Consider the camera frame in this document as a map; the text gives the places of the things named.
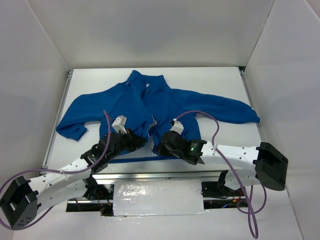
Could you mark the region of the blue fleece zip jacket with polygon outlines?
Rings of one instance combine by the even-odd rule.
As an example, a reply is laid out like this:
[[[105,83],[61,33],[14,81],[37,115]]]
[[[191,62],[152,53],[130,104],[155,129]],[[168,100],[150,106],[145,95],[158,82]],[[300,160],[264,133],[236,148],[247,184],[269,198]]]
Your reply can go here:
[[[60,120],[56,132],[78,141],[87,131],[86,123],[99,122],[99,137],[103,138],[110,129],[105,114],[112,119],[123,115],[127,118],[126,127],[140,137],[152,139],[154,148],[170,130],[169,122],[176,117],[183,124],[183,138],[200,139],[196,111],[230,124],[260,122],[253,108],[240,100],[170,88],[163,75],[143,75],[133,70],[124,82],[101,92],[78,96]]]

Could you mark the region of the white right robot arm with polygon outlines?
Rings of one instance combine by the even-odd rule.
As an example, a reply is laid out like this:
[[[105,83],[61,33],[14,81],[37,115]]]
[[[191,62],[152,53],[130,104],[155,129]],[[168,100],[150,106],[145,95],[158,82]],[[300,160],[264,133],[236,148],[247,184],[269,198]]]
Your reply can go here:
[[[238,147],[200,140],[186,140],[175,131],[167,131],[155,152],[165,157],[177,157],[191,165],[226,164],[235,170],[221,172],[217,189],[223,196],[230,195],[241,186],[262,185],[283,191],[286,185],[289,160],[272,144]]]

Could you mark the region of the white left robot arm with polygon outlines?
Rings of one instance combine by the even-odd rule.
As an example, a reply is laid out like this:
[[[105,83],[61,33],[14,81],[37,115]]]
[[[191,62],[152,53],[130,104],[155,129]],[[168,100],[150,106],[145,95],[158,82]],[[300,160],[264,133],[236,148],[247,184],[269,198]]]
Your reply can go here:
[[[146,142],[146,138],[131,130],[127,133],[112,132],[57,172],[48,171],[30,179],[22,175],[14,178],[0,199],[0,208],[8,221],[6,228],[14,231],[26,229],[39,213],[67,200],[96,200],[105,188],[93,176],[105,169],[115,157],[134,152]]]

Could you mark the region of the white foil-taped board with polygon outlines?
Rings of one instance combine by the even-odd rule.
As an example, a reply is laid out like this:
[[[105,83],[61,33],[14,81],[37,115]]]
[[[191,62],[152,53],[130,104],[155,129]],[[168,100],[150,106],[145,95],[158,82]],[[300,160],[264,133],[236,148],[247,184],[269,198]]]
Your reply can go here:
[[[200,180],[117,181],[115,216],[180,216],[205,213]]]

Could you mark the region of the aluminium front table rail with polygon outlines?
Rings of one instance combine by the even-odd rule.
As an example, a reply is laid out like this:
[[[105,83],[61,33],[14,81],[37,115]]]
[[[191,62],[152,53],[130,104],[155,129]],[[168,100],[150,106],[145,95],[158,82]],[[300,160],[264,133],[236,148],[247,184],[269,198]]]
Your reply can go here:
[[[98,179],[217,178],[221,172],[230,170],[226,164],[191,165],[182,160],[171,159],[109,163],[96,175]]]

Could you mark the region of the aluminium table rail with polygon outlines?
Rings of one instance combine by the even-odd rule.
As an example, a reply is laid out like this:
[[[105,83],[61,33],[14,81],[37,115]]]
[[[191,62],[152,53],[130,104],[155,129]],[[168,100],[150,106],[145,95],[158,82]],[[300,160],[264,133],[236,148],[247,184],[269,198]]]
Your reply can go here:
[[[254,98],[253,98],[253,95],[252,95],[252,91],[250,89],[249,83],[248,83],[247,78],[246,78],[246,74],[245,74],[246,67],[245,66],[238,66],[237,68],[239,70],[239,74],[240,74],[240,77],[242,79],[242,83],[243,83],[243,86],[245,88],[245,92],[246,92],[248,101],[249,101],[251,107],[256,111],[256,113],[258,114],[258,116],[260,118],[260,122],[256,124],[260,140],[262,142],[267,142],[266,137],[264,135],[264,132],[263,132],[263,130],[261,128],[262,116],[260,115],[260,113],[259,113],[259,111],[257,109],[257,106],[255,104],[255,101],[254,101]]]
[[[171,159],[109,163],[96,175],[98,179],[217,178],[221,172],[230,170],[226,164],[191,165],[182,160]]]
[[[47,169],[48,168],[48,162],[50,160],[50,153],[52,151],[52,147],[53,147],[53,144],[54,144],[54,141],[55,141],[55,136],[56,136],[56,127],[57,127],[57,125],[59,123],[59,120],[60,120],[60,117],[62,115],[63,107],[64,107],[64,104],[65,104],[65,101],[66,101],[66,97],[67,97],[67,94],[68,94],[68,90],[69,90],[70,82],[71,82],[71,79],[72,79],[72,76],[73,76],[73,72],[74,72],[74,69],[70,69],[68,71],[68,73],[67,73],[66,82],[65,82],[64,89],[63,89],[63,92],[62,92],[62,96],[61,96],[61,99],[60,99],[60,102],[59,102],[59,106],[58,106],[57,114],[56,114],[56,117],[55,117],[55,120],[54,120],[53,128],[52,128],[52,131],[51,131],[50,139],[49,139],[48,146],[47,146],[47,149],[46,149],[46,152],[45,152],[45,155],[44,155],[44,159],[43,159],[43,162],[42,162],[42,166],[41,166],[42,169]]]

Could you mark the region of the aluminium left table rail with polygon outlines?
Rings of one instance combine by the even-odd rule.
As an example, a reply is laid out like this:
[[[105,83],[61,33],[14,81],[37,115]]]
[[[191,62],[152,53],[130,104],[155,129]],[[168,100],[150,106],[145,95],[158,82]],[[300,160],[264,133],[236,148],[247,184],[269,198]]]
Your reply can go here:
[[[60,117],[62,115],[63,107],[64,107],[64,104],[65,104],[65,101],[66,101],[66,97],[67,97],[67,94],[68,94],[68,90],[69,90],[70,82],[71,82],[71,79],[72,79],[72,76],[73,76],[73,72],[74,72],[74,69],[70,69],[68,71],[68,73],[67,73],[66,82],[65,82],[64,89],[63,89],[63,92],[62,92],[62,96],[61,96],[61,99],[60,99],[60,102],[59,102],[59,106],[58,106],[57,114],[56,114],[56,117],[55,117],[55,120],[54,120],[53,128],[52,128],[52,131],[51,131],[50,139],[49,139],[48,146],[47,146],[47,149],[46,149],[46,152],[45,152],[45,155],[44,155],[44,159],[43,159],[43,162],[42,162],[42,166],[41,166],[42,169],[47,169],[48,168],[48,162],[50,160],[50,153],[52,151],[52,147],[53,147],[53,144],[54,144],[54,141],[55,141],[55,136],[56,136],[56,127],[57,127],[57,125],[59,123],[59,120],[60,120]]]

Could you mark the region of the aluminium right table rail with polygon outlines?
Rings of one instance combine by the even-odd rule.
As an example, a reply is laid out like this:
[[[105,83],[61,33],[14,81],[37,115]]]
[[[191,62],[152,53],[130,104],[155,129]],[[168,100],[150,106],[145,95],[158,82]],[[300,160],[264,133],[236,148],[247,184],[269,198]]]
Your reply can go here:
[[[267,142],[266,137],[264,135],[264,132],[263,132],[263,130],[261,128],[262,116],[260,115],[260,113],[259,113],[259,111],[257,109],[257,106],[255,104],[255,101],[254,101],[254,98],[253,98],[253,95],[252,95],[252,91],[250,89],[249,83],[248,83],[247,78],[246,78],[246,74],[245,74],[246,67],[245,66],[238,66],[237,68],[239,70],[239,74],[240,74],[240,77],[242,79],[242,83],[243,83],[243,86],[245,88],[245,92],[246,92],[248,101],[249,101],[251,107],[256,111],[256,113],[258,114],[258,116],[260,118],[260,122],[256,124],[260,140],[262,142]]]

